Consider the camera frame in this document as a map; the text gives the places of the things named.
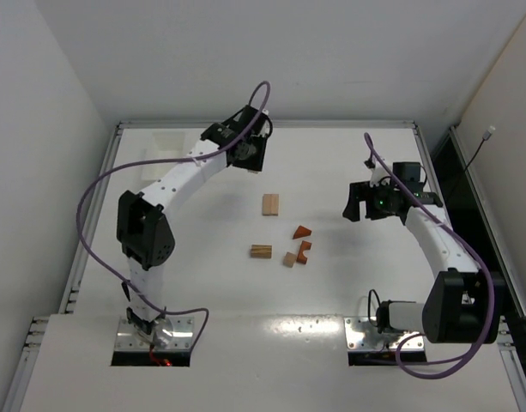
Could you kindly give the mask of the light wooden long block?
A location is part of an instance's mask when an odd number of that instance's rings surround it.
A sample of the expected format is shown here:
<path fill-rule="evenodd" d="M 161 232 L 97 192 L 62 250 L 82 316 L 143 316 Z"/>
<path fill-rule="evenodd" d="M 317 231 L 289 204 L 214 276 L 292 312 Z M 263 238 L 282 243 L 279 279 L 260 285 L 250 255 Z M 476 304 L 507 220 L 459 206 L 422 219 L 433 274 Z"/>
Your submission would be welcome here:
<path fill-rule="evenodd" d="M 263 204 L 262 204 L 262 215 L 263 216 L 272 216 L 274 214 L 274 195 L 273 194 L 264 194 L 263 195 Z"/>

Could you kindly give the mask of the red-brown wooden arch block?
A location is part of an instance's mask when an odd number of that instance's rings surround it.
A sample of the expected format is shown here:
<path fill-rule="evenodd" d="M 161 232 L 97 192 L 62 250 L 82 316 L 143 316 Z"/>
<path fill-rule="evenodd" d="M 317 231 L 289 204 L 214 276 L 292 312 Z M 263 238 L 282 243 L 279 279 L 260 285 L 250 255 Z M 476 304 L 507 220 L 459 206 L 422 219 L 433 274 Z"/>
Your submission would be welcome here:
<path fill-rule="evenodd" d="M 298 254 L 296 257 L 296 262 L 299 264 L 306 264 L 308 257 L 306 253 L 311 249 L 312 243 L 306 240 L 302 240 L 299 245 Z"/>

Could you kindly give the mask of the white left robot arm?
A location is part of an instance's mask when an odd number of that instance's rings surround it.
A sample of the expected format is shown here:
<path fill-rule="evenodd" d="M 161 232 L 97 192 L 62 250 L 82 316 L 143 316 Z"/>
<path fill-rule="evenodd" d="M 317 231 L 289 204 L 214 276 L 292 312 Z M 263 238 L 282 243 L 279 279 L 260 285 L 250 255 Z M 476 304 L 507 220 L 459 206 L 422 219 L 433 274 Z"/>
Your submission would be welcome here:
<path fill-rule="evenodd" d="M 267 140 L 273 130 L 268 113 L 245 106 L 240 114 L 210 125 L 187 155 L 187 161 L 164 176 L 118 200 L 117 239 L 130 270 L 127 319 L 145 336 L 152 336 L 166 318 L 158 309 L 166 260 L 176 241 L 172 218 L 214 175 L 227 167 L 260 172 Z"/>

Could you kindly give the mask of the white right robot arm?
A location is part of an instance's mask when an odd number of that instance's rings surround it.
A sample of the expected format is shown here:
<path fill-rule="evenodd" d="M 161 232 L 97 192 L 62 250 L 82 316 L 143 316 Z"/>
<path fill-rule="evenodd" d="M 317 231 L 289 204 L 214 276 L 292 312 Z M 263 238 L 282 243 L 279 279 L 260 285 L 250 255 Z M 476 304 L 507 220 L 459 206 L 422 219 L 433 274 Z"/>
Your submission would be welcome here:
<path fill-rule="evenodd" d="M 432 343 L 475 343 L 491 312 L 491 323 L 483 342 L 495 342 L 506 284 L 492 273 L 494 301 L 489 301 L 487 279 L 482 265 L 469 252 L 445 221 L 438 195 L 419 190 L 414 197 L 439 222 L 434 222 L 421 206 L 413 203 L 395 185 L 370 185 L 368 181 L 349 185 L 348 202 L 342 216 L 360 220 L 360 205 L 366 205 L 366 218 L 372 221 L 397 217 L 417 240 L 431 267 L 434 283 L 424 303 L 386 300 L 376 313 L 378 332 L 417 331 Z"/>

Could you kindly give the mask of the light wooden letter cube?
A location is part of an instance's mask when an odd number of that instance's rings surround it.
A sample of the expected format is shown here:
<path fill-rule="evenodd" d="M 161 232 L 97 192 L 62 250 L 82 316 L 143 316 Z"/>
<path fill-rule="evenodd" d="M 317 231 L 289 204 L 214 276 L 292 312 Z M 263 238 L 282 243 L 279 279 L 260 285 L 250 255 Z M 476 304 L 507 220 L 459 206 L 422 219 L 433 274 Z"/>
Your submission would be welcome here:
<path fill-rule="evenodd" d="M 297 261 L 297 255 L 292 252 L 287 252 L 282 260 L 285 267 L 292 268 Z"/>

